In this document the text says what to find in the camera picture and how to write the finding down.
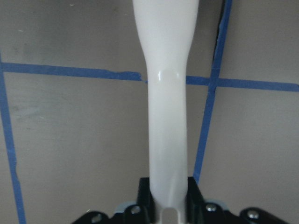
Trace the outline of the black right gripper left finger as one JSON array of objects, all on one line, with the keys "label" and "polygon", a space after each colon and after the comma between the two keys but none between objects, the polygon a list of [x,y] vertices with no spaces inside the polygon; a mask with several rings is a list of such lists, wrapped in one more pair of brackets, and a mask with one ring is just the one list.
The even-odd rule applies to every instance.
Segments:
[{"label": "black right gripper left finger", "polygon": [[155,222],[155,205],[150,192],[150,179],[139,180],[137,200],[123,213],[124,224],[153,224]]}]

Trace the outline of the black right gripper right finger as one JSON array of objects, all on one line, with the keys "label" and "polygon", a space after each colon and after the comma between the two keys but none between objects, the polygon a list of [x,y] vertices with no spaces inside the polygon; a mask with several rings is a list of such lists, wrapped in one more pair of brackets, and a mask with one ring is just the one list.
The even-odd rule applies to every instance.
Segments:
[{"label": "black right gripper right finger", "polygon": [[187,221],[190,224],[228,224],[224,209],[217,203],[207,202],[193,177],[188,177]]}]

